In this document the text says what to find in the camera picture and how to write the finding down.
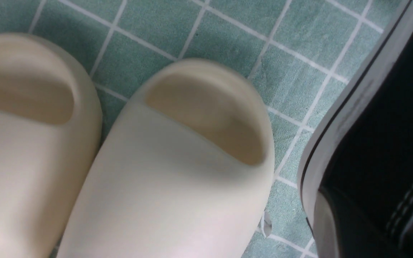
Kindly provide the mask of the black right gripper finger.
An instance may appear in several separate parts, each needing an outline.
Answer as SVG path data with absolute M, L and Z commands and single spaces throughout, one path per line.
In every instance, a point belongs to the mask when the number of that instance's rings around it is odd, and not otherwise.
M 320 258 L 406 258 L 341 193 L 320 188 L 312 233 Z

